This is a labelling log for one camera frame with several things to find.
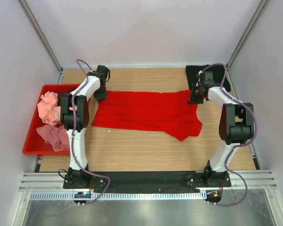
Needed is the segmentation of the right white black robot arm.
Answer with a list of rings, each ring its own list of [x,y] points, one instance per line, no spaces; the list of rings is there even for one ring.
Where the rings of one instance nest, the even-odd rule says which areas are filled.
[[[198,82],[193,85],[189,103],[214,102],[221,110],[219,137],[221,143],[202,173],[187,175],[190,187],[230,187],[228,165],[237,150],[245,146],[255,133],[253,105],[242,103],[220,84],[215,83],[212,72],[199,71]]]

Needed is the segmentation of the red t shirt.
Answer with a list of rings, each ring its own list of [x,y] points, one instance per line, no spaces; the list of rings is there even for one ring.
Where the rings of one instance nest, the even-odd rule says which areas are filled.
[[[98,105],[93,126],[162,131],[179,141],[197,137],[202,123],[197,105],[189,104],[189,90],[178,92],[109,91]]]

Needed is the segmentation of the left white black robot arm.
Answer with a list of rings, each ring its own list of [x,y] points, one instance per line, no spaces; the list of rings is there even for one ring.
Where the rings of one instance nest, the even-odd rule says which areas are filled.
[[[85,132],[89,124],[88,101],[91,97],[102,102],[108,96],[106,82],[110,70],[99,65],[85,75],[84,81],[72,92],[61,97],[60,120],[67,132],[70,164],[64,177],[64,189],[87,188],[92,180],[85,153]]]

